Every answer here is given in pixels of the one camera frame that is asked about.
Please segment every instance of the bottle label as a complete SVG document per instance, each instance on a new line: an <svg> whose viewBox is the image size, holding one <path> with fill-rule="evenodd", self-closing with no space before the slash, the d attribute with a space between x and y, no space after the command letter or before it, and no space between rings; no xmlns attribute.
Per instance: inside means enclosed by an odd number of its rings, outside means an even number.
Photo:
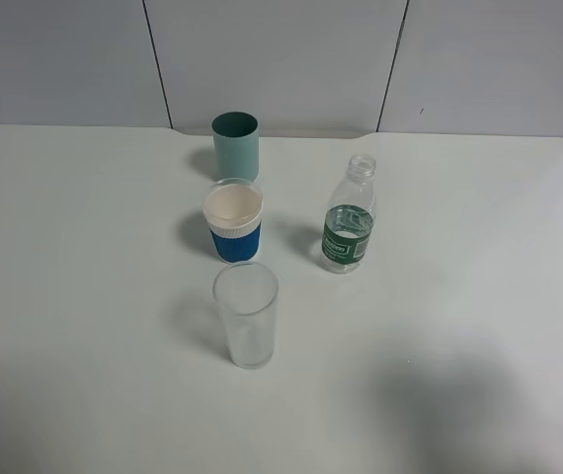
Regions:
<svg viewBox="0 0 563 474"><path fill-rule="evenodd" d="M339 205L330 209L323 228L323 254L341 265L359 262L369 243L372 227L371 215L360 207Z"/></svg>

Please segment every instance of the table surface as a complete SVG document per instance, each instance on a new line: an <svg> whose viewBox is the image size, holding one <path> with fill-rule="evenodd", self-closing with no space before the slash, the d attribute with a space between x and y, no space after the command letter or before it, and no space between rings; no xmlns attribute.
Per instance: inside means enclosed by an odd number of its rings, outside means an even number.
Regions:
<svg viewBox="0 0 563 474"><path fill-rule="evenodd" d="M362 266L317 261L354 153ZM563 139L263 138L276 351L227 358L209 137L0 125L0 472L563 473Z"/></svg>

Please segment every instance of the plastic water bottle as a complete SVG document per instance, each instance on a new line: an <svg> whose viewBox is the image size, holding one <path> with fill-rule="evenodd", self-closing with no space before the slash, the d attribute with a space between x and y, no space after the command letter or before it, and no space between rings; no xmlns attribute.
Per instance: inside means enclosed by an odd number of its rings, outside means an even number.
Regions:
<svg viewBox="0 0 563 474"><path fill-rule="evenodd" d="M323 266L332 273L348 274L364 257L376 217L375 169L370 156L353 156L345 178L332 194L321 244Z"/></svg>

